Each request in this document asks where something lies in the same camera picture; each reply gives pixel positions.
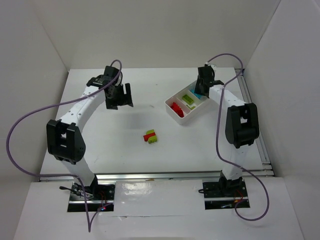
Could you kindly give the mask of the long teal lego brick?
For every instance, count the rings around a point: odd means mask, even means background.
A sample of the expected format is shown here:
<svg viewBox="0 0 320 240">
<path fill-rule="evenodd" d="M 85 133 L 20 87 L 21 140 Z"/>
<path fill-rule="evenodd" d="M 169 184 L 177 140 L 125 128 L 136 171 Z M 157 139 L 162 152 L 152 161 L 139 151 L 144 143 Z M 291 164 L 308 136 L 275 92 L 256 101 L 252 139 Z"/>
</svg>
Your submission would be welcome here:
<svg viewBox="0 0 320 240">
<path fill-rule="evenodd" d="M 198 99 L 201 99 L 202 95 L 195 93 L 194 90 L 190 90 L 190 92 L 191 92 L 194 96 L 196 96 Z"/>
</svg>

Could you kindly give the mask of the long green lego brick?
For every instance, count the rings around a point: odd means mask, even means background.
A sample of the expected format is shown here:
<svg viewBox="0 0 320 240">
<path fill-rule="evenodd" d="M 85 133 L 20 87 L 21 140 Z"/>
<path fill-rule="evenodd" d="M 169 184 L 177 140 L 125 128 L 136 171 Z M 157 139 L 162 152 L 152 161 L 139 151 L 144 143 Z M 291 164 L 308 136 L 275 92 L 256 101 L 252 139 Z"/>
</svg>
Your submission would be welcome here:
<svg viewBox="0 0 320 240">
<path fill-rule="evenodd" d="M 194 103 L 194 100 L 187 94 L 183 95 L 181 99 L 188 105 L 192 105 Z"/>
</svg>

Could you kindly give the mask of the long red lego brick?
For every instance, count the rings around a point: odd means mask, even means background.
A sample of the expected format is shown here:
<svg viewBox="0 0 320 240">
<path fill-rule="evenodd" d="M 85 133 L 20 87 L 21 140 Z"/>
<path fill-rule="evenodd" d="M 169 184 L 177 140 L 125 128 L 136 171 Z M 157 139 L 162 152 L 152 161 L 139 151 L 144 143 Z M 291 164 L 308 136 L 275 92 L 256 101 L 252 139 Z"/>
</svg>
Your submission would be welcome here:
<svg viewBox="0 0 320 240">
<path fill-rule="evenodd" d="M 183 118 L 183 117 L 184 117 L 184 112 L 183 112 L 183 110 L 180 108 L 180 106 L 179 106 L 176 102 L 173 102 L 172 105 L 170 106 L 170 108 L 171 108 L 180 118 Z"/>
</svg>

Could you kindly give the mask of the green red curved lego stack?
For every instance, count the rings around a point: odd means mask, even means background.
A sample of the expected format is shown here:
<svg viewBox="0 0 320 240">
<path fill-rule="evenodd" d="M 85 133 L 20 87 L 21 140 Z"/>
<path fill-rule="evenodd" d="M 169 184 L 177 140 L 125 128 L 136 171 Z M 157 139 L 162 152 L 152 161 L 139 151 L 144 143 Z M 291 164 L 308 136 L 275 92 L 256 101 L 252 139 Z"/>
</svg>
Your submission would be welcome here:
<svg viewBox="0 0 320 240">
<path fill-rule="evenodd" d="M 146 131 L 145 135 L 143 136 L 143 139 L 145 142 L 148 142 L 149 144 L 152 144 L 158 141 L 158 138 L 154 129 Z"/>
</svg>

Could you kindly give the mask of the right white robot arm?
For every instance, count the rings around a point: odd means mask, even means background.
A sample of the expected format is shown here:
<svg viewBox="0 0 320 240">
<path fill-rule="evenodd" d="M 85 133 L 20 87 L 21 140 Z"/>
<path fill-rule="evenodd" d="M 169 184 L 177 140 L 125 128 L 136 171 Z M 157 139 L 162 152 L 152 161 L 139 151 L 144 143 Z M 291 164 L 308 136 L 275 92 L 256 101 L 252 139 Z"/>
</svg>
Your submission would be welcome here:
<svg viewBox="0 0 320 240">
<path fill-rule="evenodd" d="M 209 65 L 197 68 L 198 75 L 194 92 L 208 97 L 218 104 L 215 148 L 217 156 L 224 162 L 218 187 L 228 196 L 240 188 L 243 180 L 243 165 L 249 146 L 260 135 L 258 110 L 254 103 L 246 103 L 226 89 L 224 83 L 215 80 L 214 69 Z M 224 121 L 224 141 L 228 153 L 222 156 L 219 150 L 220 124 Z"/>
</svg>

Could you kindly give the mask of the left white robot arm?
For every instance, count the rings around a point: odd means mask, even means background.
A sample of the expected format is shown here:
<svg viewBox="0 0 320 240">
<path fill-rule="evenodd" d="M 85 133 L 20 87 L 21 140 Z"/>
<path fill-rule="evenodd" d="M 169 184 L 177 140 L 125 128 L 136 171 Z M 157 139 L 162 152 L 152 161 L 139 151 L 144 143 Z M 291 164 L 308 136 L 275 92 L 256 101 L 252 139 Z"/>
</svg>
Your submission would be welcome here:
<svg viewBox="0 0 320 240">
<path fill-rule="evenodd" d="M 101 104 L 105 104 L 108 110 L 133 106 L 130 84 L 122 84 L 122 78 L 120 69 L 106 66 L 103 74 L 87 82 L 80 100 L 66 114 L 58 120 L 50 120 L 46 125 L 49 154 L 62 162 L 75 183 L 84 187 L 87 195 L 97 194 L 99 184 L 85 160 L 86 144 L 82 131 Z"/>
</svg>

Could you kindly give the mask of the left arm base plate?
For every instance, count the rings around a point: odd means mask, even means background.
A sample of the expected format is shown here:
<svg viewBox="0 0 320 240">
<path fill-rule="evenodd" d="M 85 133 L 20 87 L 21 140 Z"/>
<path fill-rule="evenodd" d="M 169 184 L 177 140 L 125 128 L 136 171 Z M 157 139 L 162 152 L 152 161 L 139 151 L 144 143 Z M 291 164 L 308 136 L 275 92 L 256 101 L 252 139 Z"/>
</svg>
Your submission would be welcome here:
<svg viewBox="0 0 320 240">
<path fill-rule="evenodd" d="M 60 186 L 60 190 L 69 191 L 67 212 L 85 212 L 84 194 L 80 185 L 74 183 L 71 187 Z M 115 184 L 99 184 L 95 193 L 86 193 L 89 212 L 113 212 L 115 199 Z"/>
</svg>

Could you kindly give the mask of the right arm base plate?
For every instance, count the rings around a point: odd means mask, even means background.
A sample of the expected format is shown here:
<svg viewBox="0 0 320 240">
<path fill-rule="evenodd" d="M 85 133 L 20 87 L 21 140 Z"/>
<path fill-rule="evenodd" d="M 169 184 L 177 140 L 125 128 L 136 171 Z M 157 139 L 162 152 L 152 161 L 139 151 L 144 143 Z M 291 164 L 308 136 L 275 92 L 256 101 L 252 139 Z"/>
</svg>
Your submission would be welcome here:
<svg viewBox="0 0 320 240">
<path fill-rule="evenodd" d="M 250 208 L 246 184 L 241 182 L 234 189 L 221 190 L 218 182 L 203 182 L 202 189 L 198 190 L 204 197 L 206 210 L 234 209 L 236 204 L 239 209 Z"/>
</svg>

